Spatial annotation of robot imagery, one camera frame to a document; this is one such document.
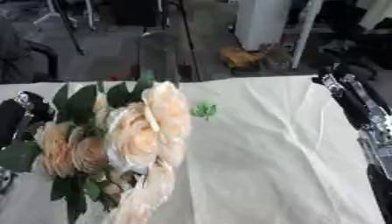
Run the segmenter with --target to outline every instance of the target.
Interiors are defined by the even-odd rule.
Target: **black office chair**
[[[344,43],[351,41],[354,45],[346,46],[342,44],[341,49],[325,49],[339,62],[355,65],[367,69],[374,80],[377,71],[368,63],[362,60],[367,57],[380,67],[392,69],[389,55],[392,52],[392,35],[365,33],[365,29],[359,26],[359,22],[366,14],[366,10],[356,7],[356,1],[331,1],[323,6],[319,17],[327,23],[334,31],[334,38]],[[388,21],[378,24],[375,29],[388,27]]]
[[[2,17],[0,30],[0,84],[58,79],[58,55],[51,47],[20,38],[11,22]],[[35,71],[33,53],[46,57],[47,69],[44,73]]]

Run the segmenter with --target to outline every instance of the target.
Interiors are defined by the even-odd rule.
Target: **green leaf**
[[[97,201],[101,195],[101,189],[99,186],[94,182],[91,181],[90,179],[86,180],[86,183],[84,185],[84,190],[85,193],[90,196],[92,201]]]
[[[40,152],[35,142],[14,143],[0,150],[0,166],[14,172],[30,172]]]
[[[118,109],[130,102],[130,91],[127,89],[125,82],[113,86],[107,94],[108,105],[114,109]]]
[[[53,97],[52,102],[57,109],[56,123],[63,123],[71,120],[71,117],[67,113],[68,89],[68,84],[65,84]]]
[[[206,111],[207,116],[214,116],[216,114],[216,105],[209,107]]]
[[[85,177],[77,175],[71,178],[56,178],[53,181],[51,200],[65,198],[69,224],[74,224],[87,210],[83,192]]]
[[[76,125],[87,123],[94,117],[93,107],[97,95],[97,86],[89,85],[73,94],[66,104],[66,112]]]
[[[68,84],[65,84],[53,97],[52,102],[57,110],[63,110],[66,108],[67,100],[68,100],[68,89],[69,89]]]
[[[101,80],[97,81],[96,86],[100,93],[105,93],[105,87],[103,86],[103,81]]]
[[[72,119],[71,115],[65,109],[59,110],[57,112],[56,123],[68,122],[71,121],[71,119]]]
[[[51,200],[60,200],[66,197],[71,184],[72,180],[70,178],[57,177],[52,184]]]
[[[154,72],[152,70],[143,71],[140,78],[130,93],[130,102],[140,102],[142,100],[142,92],[146,88],[151,88],[154,85]]]
[[[191,108],[191,115],[205,117],[207,120],[216,114],[217,107],[209,101],[202,101]]]

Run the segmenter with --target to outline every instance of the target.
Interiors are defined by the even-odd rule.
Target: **chair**
[[[58,79],[58,55],[49,46],[24,40],[18,36],[10,21],[0,17],[0,83],[30,83]],[[34,71],[32,53],[47,59],[45,73]]]

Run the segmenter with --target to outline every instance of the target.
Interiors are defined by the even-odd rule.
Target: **table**
[[[219,111],[209,122],[193,118],[176,190],[150,223],[383,223],[355,130],[310,78],[182,84],[190,102],[208,99]],[[3,99],[21,89],[50,99],[60,85],[0,89]],[[49,202],[51,180],[41,169],[1,199],[2,224],[65,223],[64,204]],[[99,223],[100,205],[88,205],[94,209],[80,223]]]

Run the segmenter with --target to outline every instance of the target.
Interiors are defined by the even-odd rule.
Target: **white cloth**
[[[3,99],[30,90],[48,99],[60,84],[1,86]],[[341,108],[310,76],[182,84],[193,118],[186,162],[153,224],[380,224],[366,162]],[[25,174],[0,203],[1,224],[65,223],[49,202],[50,180]],[[90,210],[81,223],[99,223]]]

